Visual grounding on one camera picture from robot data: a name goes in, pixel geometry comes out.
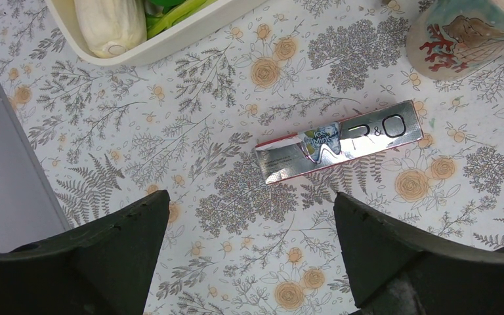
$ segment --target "mug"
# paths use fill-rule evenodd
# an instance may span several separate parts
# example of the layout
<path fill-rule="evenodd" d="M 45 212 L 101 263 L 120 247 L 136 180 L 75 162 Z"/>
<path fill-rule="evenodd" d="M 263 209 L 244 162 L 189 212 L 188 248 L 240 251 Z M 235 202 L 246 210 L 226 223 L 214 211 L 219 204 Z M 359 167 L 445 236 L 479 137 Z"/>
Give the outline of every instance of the mug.
<path fill-rule="evenodd" d="M 407 57 L 434 80 L 452 80 L 504 56 L 504 0 L 436 0 L 411 26 Z"/>

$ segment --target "floral tablecloth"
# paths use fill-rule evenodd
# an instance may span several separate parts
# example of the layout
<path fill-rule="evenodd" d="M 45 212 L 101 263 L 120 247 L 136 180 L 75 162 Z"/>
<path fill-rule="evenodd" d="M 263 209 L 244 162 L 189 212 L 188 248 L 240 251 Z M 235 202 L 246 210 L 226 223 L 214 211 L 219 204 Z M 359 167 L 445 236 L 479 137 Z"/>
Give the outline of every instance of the floral tablecloth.
<path fill-rule="evenodd" d="M 166 59 L 99 68 L 44 2 L 0 1 L 0 81 L 72 226 L 168 189 L 147 314 L 347 314 L 335 191 L 504 246 L 504 58 L 417 74 L 405 36 L 430 2 L 269 0 Z M 263 184 L 256 143 L 406 99 L 422 141 Z"/>

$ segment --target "plastic food container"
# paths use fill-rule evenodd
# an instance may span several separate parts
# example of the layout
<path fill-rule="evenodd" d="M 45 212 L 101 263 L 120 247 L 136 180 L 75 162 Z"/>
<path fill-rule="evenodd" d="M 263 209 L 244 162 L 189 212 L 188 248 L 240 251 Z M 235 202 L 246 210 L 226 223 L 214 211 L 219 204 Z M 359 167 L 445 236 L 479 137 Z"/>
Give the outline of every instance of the plastic food container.
<path fill-rule="evenodd" d="M 70 47 L 80 58 L 98 66 L 141 66 L 165 58 L 199 41 L 266 0 L 217 0 L 172 28 L 113 58 L 97 58 L 82 36 L 74 0 L 45 0 Z"/>

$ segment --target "toothpaste tube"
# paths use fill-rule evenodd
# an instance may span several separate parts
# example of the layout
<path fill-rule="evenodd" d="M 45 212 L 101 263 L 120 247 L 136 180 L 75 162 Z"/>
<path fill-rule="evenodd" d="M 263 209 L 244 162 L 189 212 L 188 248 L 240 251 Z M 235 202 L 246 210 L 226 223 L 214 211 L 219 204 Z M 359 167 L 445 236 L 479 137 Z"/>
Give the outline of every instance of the toothpaste tube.
<path fill-rule="evenodd" d="M 405 101 L 256 146 L 267 184 L 325 169 L 423 138 L 414 104 Z"/>

